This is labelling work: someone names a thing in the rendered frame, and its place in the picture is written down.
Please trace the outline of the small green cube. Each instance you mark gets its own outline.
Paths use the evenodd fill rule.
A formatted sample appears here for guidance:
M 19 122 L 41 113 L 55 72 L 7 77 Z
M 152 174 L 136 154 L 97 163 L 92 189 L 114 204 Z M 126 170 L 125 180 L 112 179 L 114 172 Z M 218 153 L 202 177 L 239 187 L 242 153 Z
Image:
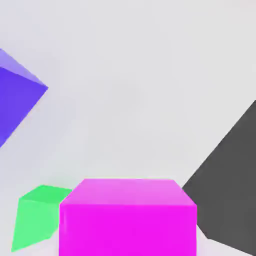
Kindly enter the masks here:
M 59 205 L 69 188 L 39 185 L 18 200 L 11 251 L 51 238 L 59 227 Z

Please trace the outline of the large purple box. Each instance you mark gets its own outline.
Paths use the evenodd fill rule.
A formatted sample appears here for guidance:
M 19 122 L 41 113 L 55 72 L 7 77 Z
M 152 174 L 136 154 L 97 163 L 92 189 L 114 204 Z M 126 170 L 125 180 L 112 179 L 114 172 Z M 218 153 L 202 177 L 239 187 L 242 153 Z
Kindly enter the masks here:
M 0 147 L 48 87 L 0 48 Z

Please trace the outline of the small magenta cube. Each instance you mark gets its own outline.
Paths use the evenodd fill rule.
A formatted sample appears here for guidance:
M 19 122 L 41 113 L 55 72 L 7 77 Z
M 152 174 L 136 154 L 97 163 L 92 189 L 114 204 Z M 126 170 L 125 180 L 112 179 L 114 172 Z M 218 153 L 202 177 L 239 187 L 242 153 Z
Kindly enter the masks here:
M 171 179 L 84 179 L 59 206 L 59 256 L 197 256 L 197 206 Z

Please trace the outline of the large dark grey box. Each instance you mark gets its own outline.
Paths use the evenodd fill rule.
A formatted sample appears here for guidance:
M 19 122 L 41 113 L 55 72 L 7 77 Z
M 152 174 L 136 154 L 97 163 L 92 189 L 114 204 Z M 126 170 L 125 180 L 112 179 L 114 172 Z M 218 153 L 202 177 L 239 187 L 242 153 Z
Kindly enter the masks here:
M 256 100 L 182 189 L 208 239 L 256 256 Z

